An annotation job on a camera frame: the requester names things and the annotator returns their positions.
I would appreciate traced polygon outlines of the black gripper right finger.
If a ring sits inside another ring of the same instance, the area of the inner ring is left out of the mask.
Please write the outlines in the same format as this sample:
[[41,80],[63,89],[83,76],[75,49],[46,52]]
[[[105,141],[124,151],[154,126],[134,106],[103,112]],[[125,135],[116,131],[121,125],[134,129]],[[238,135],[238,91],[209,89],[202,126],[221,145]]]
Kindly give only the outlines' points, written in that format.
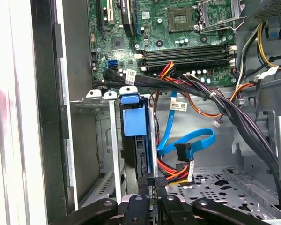
[[206,198],[196,199],[192,205],[177,195],[166,192],[165,178],[155,178],[160,225],[267,225],[248,214]]

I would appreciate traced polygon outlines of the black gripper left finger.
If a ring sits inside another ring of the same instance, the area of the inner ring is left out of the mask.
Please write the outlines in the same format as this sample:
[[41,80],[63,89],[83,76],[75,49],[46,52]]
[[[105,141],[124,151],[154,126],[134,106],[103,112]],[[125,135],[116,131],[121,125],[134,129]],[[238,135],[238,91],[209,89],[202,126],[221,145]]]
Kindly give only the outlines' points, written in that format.
[[150,224],[149,185],[154,179],[140,182],[140,193],[125,195],[121,203],[102,198],[65,216],[53,225],[148,225]]

